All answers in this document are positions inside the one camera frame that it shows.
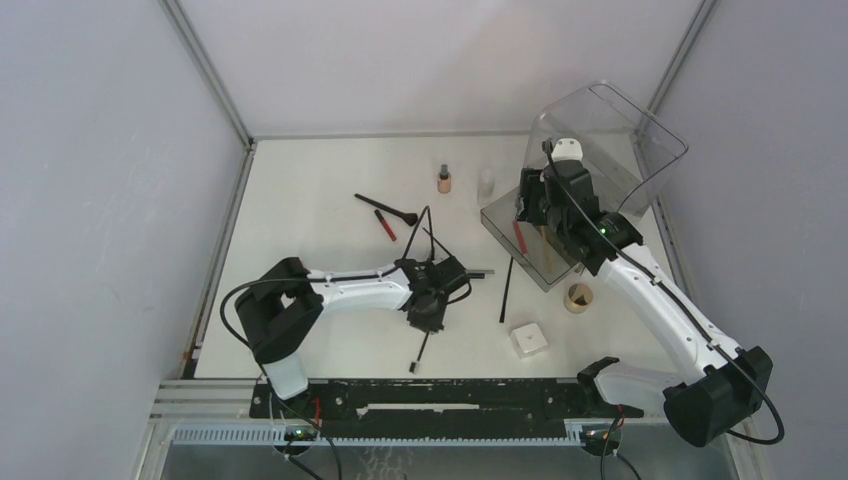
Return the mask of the silver and red lip pencils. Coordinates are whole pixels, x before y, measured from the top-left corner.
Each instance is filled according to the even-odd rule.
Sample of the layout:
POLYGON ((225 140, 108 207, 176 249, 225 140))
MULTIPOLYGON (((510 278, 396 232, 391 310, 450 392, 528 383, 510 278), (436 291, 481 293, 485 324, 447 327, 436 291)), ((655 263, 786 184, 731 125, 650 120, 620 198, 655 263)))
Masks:
POLYGON ((495 271, 492 269, 469 269, 466 271, 466 274, 472 279, 483 279, 487 276, 494 275, 495 271))

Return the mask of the gold eyebrow pencil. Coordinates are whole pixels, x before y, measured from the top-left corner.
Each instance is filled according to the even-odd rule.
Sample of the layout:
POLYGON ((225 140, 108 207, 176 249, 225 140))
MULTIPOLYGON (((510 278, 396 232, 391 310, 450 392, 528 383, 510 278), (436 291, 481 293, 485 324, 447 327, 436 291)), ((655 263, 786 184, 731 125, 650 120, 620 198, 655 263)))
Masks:
POLYGON ((545 272, 550 274, 552 270, 551 266, 551 257, 550 257, 550 244, 548 242, 547 230, 546 227, 539 227, 540 235, 542 238, 542 248, 543 248, 543 258, 545 261, 545 272))

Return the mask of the red lip gloss black cap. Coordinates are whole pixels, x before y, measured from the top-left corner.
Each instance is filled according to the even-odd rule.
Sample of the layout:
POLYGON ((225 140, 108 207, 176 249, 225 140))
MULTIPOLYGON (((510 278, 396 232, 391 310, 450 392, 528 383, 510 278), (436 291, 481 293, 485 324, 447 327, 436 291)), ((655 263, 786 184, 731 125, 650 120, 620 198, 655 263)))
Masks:
POLYGON ((389 238, 392 242, 396 242, 396 241, 397 241, 397 236, 396 236, 396 234, 394 233, 394 231, 391 229, 391 227, 390 227, 389 223, 387 222, 387 220, 385 219, 385 217, 384 217, 384 215, 383 215, 382 211, 381 211, 380 209, 375 209, 375 210, 374 210, 374 215, 375 215, 375 217, 377 218, 378 222, 380 223, 380 225, 381 225, 382 229, 384 230, 384 232, 385 232, 385 233, 386 233, 386 235, 388 236, 388 238, 389 238))

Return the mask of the red lip gloss silver cap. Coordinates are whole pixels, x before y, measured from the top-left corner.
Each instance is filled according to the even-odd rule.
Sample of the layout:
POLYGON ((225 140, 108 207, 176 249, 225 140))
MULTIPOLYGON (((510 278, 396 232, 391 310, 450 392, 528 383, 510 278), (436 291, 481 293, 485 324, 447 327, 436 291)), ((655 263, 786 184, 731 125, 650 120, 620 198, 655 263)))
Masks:
POLYGON ((516 236, 519 251, 522 256, 525 256, 528 254, 528 248, 521 227, 517 221, 513 221, 512 226, 516 236))

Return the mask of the black powder brush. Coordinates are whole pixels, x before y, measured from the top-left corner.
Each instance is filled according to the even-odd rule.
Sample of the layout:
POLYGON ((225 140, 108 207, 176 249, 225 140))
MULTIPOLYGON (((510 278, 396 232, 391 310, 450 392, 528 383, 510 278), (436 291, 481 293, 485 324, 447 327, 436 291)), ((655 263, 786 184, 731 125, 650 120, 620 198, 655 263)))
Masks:
POLYGON ((415 226, 419 221, 419 215, 416 214, 416 213, 402 212, 398 209, 395 209, 395 208, 390 207, 390 206, 388 206, 384 203, 381 203, 381 202, 378 202, 378 201, 373 200, 371 198, 368 198, 368 197, 361 195, 359 193, 355 193, 354 197, 358 200, 361 200, 361 201, 375 207, 378 210, 382 210, 385 213, 388 213, 390 215, 393 215, 393 216, 401 219, 408 226, 415 226))

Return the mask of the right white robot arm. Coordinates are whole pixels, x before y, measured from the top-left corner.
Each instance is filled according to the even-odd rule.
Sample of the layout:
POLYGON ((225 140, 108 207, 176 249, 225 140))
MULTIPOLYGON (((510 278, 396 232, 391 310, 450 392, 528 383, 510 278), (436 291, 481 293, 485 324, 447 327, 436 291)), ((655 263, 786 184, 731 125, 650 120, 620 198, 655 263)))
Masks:
POLYGON ((761 406, 774 367, 759 347, 745 349, 665 274, 642 234, 622 214, 601 209, 590 172, 578 160, 520 173, 516 219, 545 226, 566 254, 629 305, 668 354, 673 371, 606 357, 583 370, 578 402, 592 416, 615 405, 663 414, 687 443, 703 447, 761 406))

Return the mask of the gold round jar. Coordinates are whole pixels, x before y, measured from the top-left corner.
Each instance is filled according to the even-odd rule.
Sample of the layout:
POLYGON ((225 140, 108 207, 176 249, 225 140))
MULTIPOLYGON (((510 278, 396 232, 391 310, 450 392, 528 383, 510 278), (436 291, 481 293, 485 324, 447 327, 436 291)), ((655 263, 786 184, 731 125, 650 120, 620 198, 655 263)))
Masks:
POLYGON ((563 303, 573 314, 584 313, 594 300, 592 289, 584 283, 574 283, 565 292, 563 303))

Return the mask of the black makeup brush right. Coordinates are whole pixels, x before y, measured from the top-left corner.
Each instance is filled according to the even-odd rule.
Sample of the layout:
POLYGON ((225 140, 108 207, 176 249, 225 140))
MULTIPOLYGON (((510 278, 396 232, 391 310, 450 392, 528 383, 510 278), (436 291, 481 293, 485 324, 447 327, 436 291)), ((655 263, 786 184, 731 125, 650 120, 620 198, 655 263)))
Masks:
POLYGON ((508 300, 509 300, 509 291, 510 291, 510 286, 511 286, 514 264, 515 264, 515 260, 514 260, 514 258, 511 257, 510 260, 509 260, 507 273, 506 273, 506 277, 505 277, 505 281, 504 281, 503 295, 502 295, 502 300, 501 300, 501 308, 500 308, 499 317, 498 317, 498 323, 499 324, 504 324, 505 320, 506 320, 507 306, 508 306, 508 300))

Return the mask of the black makeup brush front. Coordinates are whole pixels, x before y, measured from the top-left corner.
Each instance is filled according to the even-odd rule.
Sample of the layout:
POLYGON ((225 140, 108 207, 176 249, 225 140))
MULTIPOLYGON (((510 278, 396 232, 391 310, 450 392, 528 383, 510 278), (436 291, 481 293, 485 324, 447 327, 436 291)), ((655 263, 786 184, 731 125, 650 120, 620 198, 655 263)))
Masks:
POLYGON ((422 342, 420 344, 420 347, 418 349, 418 352, 416 354, 416 357, 410 362, 408 371, 413 375, 415 375, 418 372, 418 369, 420 367, 420 364, 421 364, 421 361, 422 361, 422 358, 423 358, 423 355, 424 355, 424 352, 425 352, 425 349, 427 347, 427 344, 428 344, 430 337, 431 337, 430 333, 426 333, 424 335, 422 342))

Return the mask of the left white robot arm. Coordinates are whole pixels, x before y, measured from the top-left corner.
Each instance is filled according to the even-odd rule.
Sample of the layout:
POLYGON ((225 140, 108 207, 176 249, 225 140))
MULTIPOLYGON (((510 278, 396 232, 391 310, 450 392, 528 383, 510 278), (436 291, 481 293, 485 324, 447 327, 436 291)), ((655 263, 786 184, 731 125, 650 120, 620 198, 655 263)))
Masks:
POLYGON ((260 279, 228 292, 219 307, 233 305, 246 345, 274 391, 274 404, 290 417, 305 414, 313 394, 297 351, 323 315, 347 311, 405 313, 426 334, 444 328, 449 305, 471 293, 467 269, 454 256, 440 262, 401 258, 372 270, 324 272, 298 257, 279 261, 260 279))

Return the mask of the foundation bottle with pump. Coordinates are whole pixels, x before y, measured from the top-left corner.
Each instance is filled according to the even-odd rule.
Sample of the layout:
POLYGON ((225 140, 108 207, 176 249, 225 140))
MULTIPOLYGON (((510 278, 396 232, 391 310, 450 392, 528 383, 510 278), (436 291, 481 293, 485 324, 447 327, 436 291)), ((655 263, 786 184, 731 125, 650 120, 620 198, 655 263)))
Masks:
POLYGON ((440 194, 447 194, 452 188, 452 177, 447 164, 442 164, 437 176, 437 190, 440 194))

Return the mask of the black makeup brush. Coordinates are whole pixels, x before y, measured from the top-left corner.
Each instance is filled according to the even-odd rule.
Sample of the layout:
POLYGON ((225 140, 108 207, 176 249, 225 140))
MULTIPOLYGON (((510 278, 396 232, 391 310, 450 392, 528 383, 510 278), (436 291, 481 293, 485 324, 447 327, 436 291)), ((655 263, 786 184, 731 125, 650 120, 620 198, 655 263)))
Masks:
POLYGON ((508 306, 508 300, 509 300, 509 291, 510 291, 510 286, 511 286, 514 264, 515 264, 515 260, 514 260, 514 258, 511 257, 510 260, 509 260, 507 273, 506 273, 506 277, 505 277, 505 281, 504 281, 503 295, 502 295, 502 300, 501 300, 501 308, 500 308, 499 317, 498 317, 498 323, 499 324, 504 324, 505 320, 506 320, 507 306, 508 306))
POLYGON ((428 344, 430 337, 431 337, 430 333, 426 333, 424 335, 422 342, 420 344, 420 347, 418 349, 418 352, 416 354, 416 357, 410 362, 408 371, 413 375, 415 375, 418 372, 418 369, 420 367, 420 364, 421 364, 421 361, 422 361, 422 358, 423 358, 423 355, 424 355, 424 352, 425 352, 425 349, 427 347, 427 344, 428 344))

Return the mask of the clear acrylic organizer box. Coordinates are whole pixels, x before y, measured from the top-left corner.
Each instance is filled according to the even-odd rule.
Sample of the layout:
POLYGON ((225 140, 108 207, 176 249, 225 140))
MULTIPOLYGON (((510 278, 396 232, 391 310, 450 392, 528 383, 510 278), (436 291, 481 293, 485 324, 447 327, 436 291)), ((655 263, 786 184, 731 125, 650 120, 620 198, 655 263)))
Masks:
POLYGON ((689 145, 599 80, 534 119, 518 184, 481 211, 484 227, 545 292, 642 239, 637 224, 689 145))

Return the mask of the white cube box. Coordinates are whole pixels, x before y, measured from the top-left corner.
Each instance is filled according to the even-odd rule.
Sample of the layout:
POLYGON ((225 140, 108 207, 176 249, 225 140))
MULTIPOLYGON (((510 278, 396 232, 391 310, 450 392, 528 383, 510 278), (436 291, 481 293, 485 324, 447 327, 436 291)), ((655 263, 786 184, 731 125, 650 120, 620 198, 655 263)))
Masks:
POLYGON ((537 323, 514 328, 509 335, 511 345, 518 358, 534 356, 548 347, 548 341, 537 323))

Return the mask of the clear plastic bottle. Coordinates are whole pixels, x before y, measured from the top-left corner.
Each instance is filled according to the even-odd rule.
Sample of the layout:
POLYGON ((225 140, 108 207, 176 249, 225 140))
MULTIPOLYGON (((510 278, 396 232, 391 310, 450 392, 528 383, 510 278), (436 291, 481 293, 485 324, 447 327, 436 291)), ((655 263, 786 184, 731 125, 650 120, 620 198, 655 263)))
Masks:
POLYGON ((476 198, 479 206, 484 207, 492 201, 495 184, 496 176, 494 171, 488 166, 483 167, 479 171, 477 179, 476 198))

